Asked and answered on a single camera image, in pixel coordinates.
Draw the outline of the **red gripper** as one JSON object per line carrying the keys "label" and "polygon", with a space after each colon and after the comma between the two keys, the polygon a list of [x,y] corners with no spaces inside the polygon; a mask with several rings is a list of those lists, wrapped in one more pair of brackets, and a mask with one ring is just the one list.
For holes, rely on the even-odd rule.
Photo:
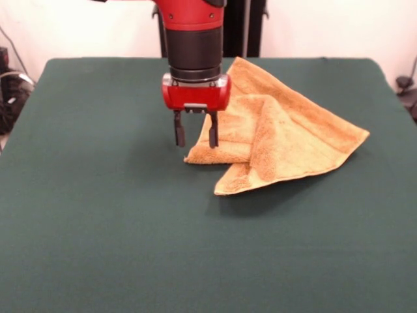
{"label": "red gripper", "polygon": [[176,146],[185,146],[184,127],[181,111],[203,110],[209,112],[209,146],[216,148],[218,143],[218,111],[224,111],[231,94],[231,77],[222,74],[217,80],[200,83],[186,83],[175,80],[170,73],[162,77],[162,97],[165,105],[174,111]]}

